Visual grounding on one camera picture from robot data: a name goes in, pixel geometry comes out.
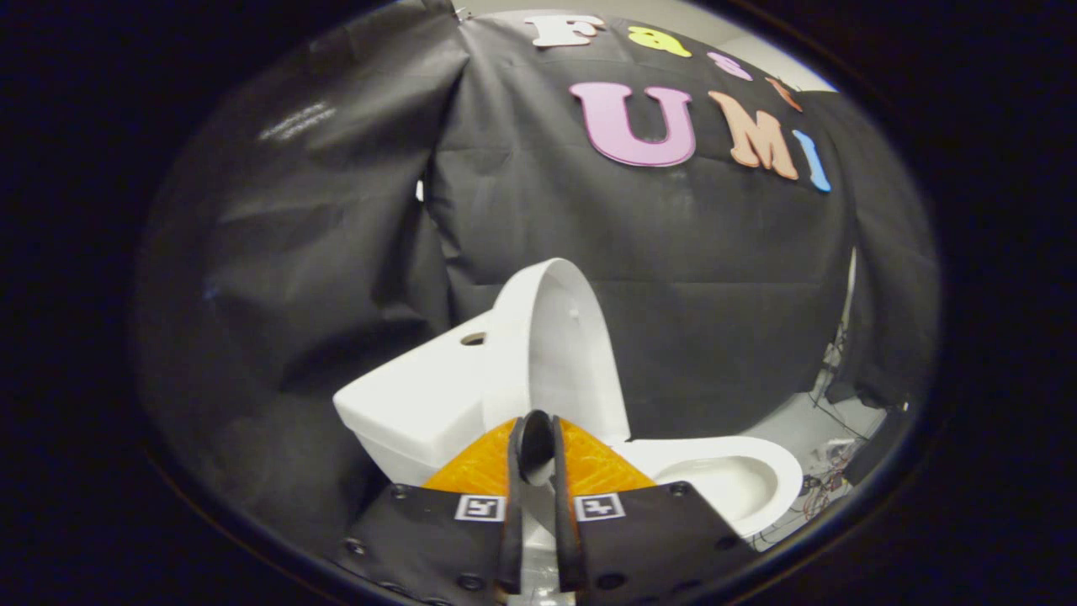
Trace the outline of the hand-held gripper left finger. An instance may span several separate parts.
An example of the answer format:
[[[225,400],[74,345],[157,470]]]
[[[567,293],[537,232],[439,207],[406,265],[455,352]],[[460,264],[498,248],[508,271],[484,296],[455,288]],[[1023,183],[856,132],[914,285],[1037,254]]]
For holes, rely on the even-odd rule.
[[[421,484],[386,487],[347,529],[338,567],[418,603],[496,605],[519,594],[530,422],[500,423]]]

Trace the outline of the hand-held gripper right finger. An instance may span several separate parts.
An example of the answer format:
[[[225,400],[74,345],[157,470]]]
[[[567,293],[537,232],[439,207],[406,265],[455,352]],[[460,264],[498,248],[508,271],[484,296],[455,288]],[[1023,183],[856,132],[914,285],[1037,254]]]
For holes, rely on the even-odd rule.
[[[659,483],[577,423],[544,422],[559,591],[578,605],[693,601],[758,554],[688,481]]]

